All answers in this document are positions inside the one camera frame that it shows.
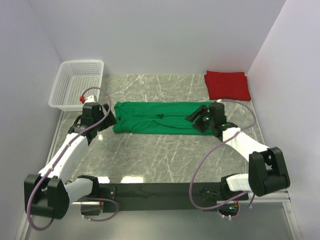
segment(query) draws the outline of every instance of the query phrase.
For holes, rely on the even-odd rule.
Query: laundry basket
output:
[[[80,96],[90,87],[101,87],[104,62],[100,60],[72,60],[61,63],[49,98],[49,106],[65,112],[82,111]],[[85,95],[96,95],[91,89]]]

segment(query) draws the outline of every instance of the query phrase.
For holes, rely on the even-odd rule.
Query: gray marble surface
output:
[[[204,76],[198,74],[110,75],[103,77],[102,88],[110,94],[113,106],[116,102],[126,101],[209,100]],[[102,93],[99,102],[107,102]],[[251,102],[243,103],[253,108]],[[250,112],[236,103],[226,103],[225,113],[229,122],[241,128],[253,122]],[[53,154],[61,147],[69,127],[79,114],[63,114]],[[263,143],[257,124],[245,133]],[[108,177],[111,183],[120,183],[124,177],[125,180],[144,183],[189,182],[199,161],[218,143],[214,136],[114,133],[112,128],[108,128],[98,134],[83,157],[74,163],[68,178],[74,180],[85,174]],[[246,172],[246,160],[230,146],[224,145],[210,155],[195,181],[219,182],[223,176]]]

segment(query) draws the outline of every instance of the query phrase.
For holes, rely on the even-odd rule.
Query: folded red towel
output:
[[[244,72],[206,71],[204,82],[211,100],[251,100],[247,77]]]

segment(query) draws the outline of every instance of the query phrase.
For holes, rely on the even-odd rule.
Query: green shirt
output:
[[[115,133],[212,135],[208,129],[201,133],[194,129],[193,122],[185,118],[196,111],[204,102],[117,102],[114,106],[117,124]]]

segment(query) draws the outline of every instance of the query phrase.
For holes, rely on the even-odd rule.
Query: white wall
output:
[[[45,165],[59,111],[48,99],[60,59],[27,0],[0,1],[0,238],[24,212],[24,179]]]
[[[105,73],[245,71],[285,0],[29,0],[62,61]]]
[[[319,0],[287,0],[248,73],[264,139],[284,152],[305,240],[320,236],[319,9]]]

